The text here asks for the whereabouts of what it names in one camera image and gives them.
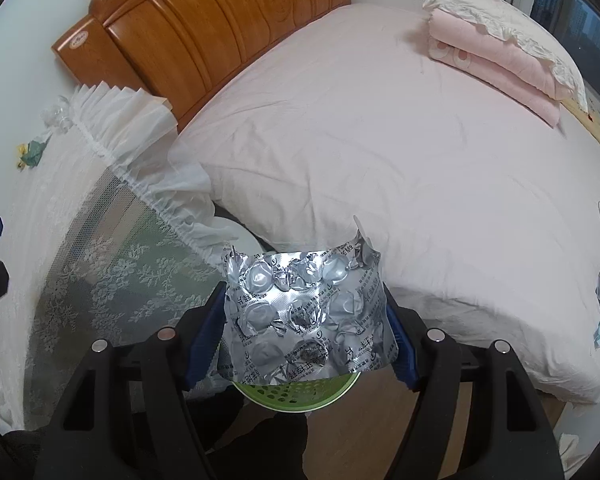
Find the green yellow wrapper scrap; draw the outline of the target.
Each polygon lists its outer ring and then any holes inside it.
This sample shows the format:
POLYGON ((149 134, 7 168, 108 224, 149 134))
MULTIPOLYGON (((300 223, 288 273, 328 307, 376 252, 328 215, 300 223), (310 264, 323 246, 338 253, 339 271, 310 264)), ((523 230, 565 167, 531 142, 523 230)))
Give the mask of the green yellow wrapper scrap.
POLYGON ((33 168, 38 166, 46 149, 46 145, 47 142, 35 140, 27 144, 19 144, 17 146, 17 168, 23 170, 24 168, 33 168))

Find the silver foil pill blister pack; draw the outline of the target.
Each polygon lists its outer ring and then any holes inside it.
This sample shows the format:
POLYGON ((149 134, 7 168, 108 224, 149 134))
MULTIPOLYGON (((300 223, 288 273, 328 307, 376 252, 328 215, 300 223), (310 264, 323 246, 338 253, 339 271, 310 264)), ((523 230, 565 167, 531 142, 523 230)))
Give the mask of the silver foil pill blister pack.
POLYGON ((218 370, 232 382, 279 386, 378 370, 398 356, 364 231, 314 252, 227 249, 218 370))

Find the clear crushed plastic bottle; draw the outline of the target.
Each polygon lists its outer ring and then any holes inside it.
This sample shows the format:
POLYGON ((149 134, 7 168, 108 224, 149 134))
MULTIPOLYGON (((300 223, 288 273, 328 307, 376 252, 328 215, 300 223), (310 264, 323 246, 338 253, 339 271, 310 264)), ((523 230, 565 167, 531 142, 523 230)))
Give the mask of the clear crushed plastic bottle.
POLYGON ((44 125, 53 131, 66 133, 73 127, 71 106, 64 99, 43 110, 41 117, 44 125))

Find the green plastic trash basket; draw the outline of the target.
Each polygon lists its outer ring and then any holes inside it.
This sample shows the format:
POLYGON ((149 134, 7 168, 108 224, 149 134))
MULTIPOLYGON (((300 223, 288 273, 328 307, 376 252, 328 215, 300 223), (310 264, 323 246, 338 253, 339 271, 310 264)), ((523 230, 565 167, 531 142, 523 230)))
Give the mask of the green plastic trash basket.
POLYGON ((287 382, 277 386, 246 385, 233 382, 233 386, 254 404, 279 413, 309 413, 337 402, 355 385, 361 373, 310 382, 287 382))

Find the pink bed sheet mattress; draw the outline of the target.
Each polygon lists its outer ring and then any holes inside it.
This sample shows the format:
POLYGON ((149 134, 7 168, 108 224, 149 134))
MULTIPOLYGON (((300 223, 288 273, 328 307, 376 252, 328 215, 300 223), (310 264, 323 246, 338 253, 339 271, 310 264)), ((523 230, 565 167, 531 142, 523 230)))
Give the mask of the pink bed sheet mattress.
POLYGON ((403 307, 509 341, 532 382, 600 401, 600 144, 427 53, 420 15, 369 4, 294 32, 178 137, 212 198, 279 252, 363 230, 403 307))

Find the wooden bed headboard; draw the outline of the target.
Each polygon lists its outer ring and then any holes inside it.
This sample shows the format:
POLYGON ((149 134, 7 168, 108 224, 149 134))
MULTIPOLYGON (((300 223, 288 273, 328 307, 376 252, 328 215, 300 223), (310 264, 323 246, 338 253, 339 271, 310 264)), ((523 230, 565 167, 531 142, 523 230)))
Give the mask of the wooden bed headboard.
POLYGON ((185 127, 235 76, 351 0, 91 0, 53 45, 80 84, 167 99, 185 127))

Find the wooden board by window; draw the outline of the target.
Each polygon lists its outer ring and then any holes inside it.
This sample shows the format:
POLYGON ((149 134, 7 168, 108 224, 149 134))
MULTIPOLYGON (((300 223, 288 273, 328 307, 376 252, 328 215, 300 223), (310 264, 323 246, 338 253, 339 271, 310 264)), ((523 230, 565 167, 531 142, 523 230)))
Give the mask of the wooden board by window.
POLYGON ((592 103, 588 103, 588 110, 580 109, 580 105, 573 99, 562 100, 562 105, 573 114, 581 125, 592 134, 592 137, 600 144, 600 113, 592 103))

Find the folded pink blanket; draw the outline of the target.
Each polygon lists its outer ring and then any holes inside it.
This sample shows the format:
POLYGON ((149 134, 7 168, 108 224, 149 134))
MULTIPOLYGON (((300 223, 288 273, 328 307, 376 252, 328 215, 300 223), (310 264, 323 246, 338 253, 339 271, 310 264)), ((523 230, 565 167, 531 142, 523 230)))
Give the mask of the folded pink blanket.
POLYGON ((559 102, 568 99, 571 90, 555 79, 547 62, 439 9, 431 12, 428 28, 430 58, 490 84, 550 127, 557 126, 559 102))

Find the white ruffled pillow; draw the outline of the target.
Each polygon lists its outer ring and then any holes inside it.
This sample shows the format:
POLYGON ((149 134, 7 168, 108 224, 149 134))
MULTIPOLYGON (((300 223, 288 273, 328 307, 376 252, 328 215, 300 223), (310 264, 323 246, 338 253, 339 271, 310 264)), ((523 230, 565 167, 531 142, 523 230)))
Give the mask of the white ruffled pillow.
POLYGON ((558 84, 568 88, 580 109, 588 112, 588 96, 576 62, 552 34, 516 6, 505 0, 422 0, 422 8, 440 9, 480 25, 498 40, 512 40, 528 55, 547 62, 558 84))

